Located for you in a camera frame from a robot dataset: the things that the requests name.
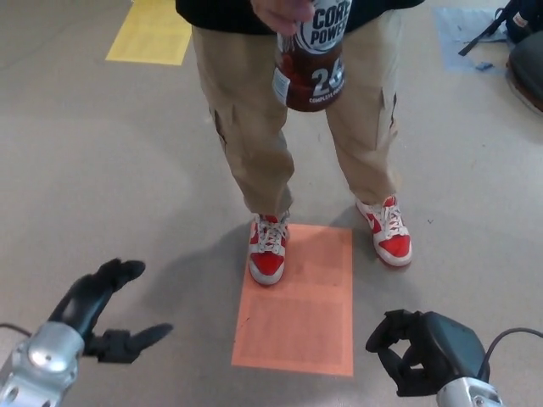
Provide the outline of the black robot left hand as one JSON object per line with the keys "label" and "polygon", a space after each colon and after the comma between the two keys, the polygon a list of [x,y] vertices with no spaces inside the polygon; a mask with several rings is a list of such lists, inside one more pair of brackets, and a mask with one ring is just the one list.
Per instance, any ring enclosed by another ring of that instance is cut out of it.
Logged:
{"label": "black robot left hand", "polygon": [[140,277],[145,269],[141,260],[112,259],[104,263],[98,271],[76,280],[48,319],[73,328],[83,339],[85,356],[95,357],[100,363],[133,363],[142,351],[166,337],[173,325],[158,324],[135,335],[109,329],[97,336],[92,330],[112,295]]}

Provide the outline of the person's bare hand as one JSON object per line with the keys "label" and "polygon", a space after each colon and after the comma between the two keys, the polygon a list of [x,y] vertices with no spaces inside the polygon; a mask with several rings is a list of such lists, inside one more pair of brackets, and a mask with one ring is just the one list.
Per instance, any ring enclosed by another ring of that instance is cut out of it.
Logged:
{"label": "person's bare hand", "polygon": [[310,21],[315,8],[310,0],[251,0],[255,15],[283,36],[292,36],[298,23]]}

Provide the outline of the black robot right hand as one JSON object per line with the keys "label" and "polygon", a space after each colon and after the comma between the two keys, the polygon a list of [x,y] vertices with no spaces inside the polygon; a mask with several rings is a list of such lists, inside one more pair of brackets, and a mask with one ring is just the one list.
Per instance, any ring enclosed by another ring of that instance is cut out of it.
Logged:
{"label": "black robot right hand", "polygon": [[439,313],[387,311],[367,340],[400,397],[435,395],[459,378],[475,378],[485,350],[471,328]]}

